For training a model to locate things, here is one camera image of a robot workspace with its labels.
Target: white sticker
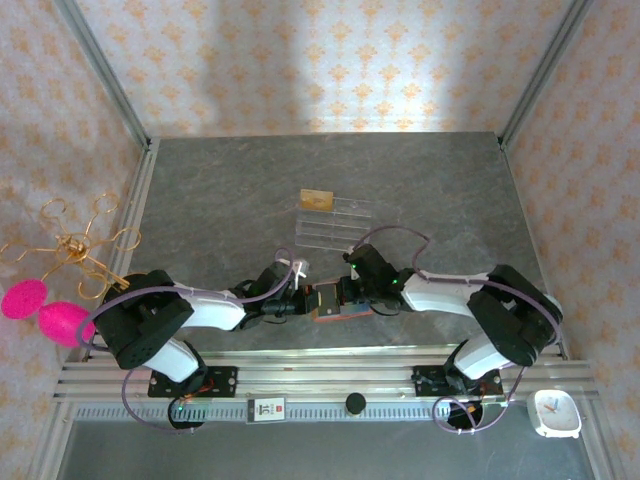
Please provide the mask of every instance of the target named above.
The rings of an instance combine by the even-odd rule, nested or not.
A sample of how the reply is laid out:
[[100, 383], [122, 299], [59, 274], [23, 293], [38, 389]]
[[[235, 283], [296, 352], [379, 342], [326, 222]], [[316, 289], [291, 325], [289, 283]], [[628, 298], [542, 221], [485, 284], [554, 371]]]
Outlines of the white sticker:
[[257, 422], [281, 422], [286, 419], [284, 397], [277, 398], [253, 398], [248, 402], [249, 423]]

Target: black knob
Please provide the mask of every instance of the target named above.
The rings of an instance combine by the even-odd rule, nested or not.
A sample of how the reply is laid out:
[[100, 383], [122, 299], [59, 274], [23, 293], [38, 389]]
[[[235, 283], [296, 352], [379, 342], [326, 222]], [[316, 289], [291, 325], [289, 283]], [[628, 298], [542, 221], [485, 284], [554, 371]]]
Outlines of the black knob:
[[347, 397], [345, 405], [351, 415], [360, 415], [367, 406], [367, 400], [361, 393], [352, 393]]

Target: gold wire ornament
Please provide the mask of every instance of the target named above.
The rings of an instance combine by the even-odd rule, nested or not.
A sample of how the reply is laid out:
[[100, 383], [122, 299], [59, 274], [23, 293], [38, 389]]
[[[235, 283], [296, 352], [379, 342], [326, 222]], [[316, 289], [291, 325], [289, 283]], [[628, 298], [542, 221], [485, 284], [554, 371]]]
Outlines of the gold wire ornament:
[[[115, 248], [121, 252], [129, 252], [140, 245], [142, 234], [140, 230], [133, 227], [123, 228], [108, 239], [96, 241], [89, 235], [96, 218], [100, 215], [107, 215], [114, 212], [119, 204], [120, 202], [116, 195], [113, 193], [103, 193], [93, 201], [93, 216], [89, 220], [84, 232], [70, 232], [65, 228], [61, 219], [61, 216], [67, 210], [67, 202], [62, 198], [53, 198], [40, 208], [40, 217], [44, 220], [54, 222], [60, 227], [61, 232], [54, 236], [56, 240], [55, 248], [32, 248], [23, 243], [10, 242], [0, 249], [0, 263], [5, 265], [18, 263], [29, 253], [53, 253], [57, 260], [56, 265], [42, 276], [43, 281], [64, 265], [77, 265], [85, 276], [97, 280], [103, 285], [102, 290], [97, 294], [89, 295], [85, 291], [84, 280], [80, 281], [77, 287], [78, 295], [86, 300], [100, 298], [112, 284], [117, 284], [120, 289], [126, 289], [129, 287], [127, 280], [113, 273], [104, 263], [90, 255], [91, 250], [107, 243], [115, 242]], [[123, 247], [121, 246], [123, 240], [131, 243], [131, 236], [128, 234], [134, 234], [136, 236], [135, 241], [133, 244]], [[23, 247], [24, 251], [14, 259], [7, 259], [6, 252], [12, 247]]]

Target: wall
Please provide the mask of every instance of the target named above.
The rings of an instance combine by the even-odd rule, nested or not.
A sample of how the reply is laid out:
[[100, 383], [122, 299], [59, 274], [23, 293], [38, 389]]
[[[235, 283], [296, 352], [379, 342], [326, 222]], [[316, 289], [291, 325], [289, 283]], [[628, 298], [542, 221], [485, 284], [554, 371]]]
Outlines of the wall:
[[596, 0], [510, 160], [572, 353], [640, 471], [640, 6]]
[[80, 0], [152, 136], [500, 131], [569, 0]]
[[[0, 9], [0, 245], [22, 240], [51, 247], [57, 229], [38, 218], [61, 196], [69, 228], [86, 225], [93, 199], [125, 194], [140, 156], [118, 112], [53, 2], [16, 1]], [[113, 216], [96, 220], [104, 238]], [[48, 255], [0, 263], [0, 297], [13, 283], [41, 277]], [[47, 281], [49, 300], [77, 301], [74, 267]], [[60, 371], [54, 345], [33, 320], [0, 318], [0, 475], [25, 478]]]

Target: clock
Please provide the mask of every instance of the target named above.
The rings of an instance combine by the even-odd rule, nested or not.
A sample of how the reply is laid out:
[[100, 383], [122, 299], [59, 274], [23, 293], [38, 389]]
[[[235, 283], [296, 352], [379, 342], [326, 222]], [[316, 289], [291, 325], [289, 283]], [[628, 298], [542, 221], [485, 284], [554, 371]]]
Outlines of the clock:
[[573, 398], [562, 390], [538, 390], [529, 395], [527, 410], [533, 428], [543, 437], [578, 438], [582, 420]]

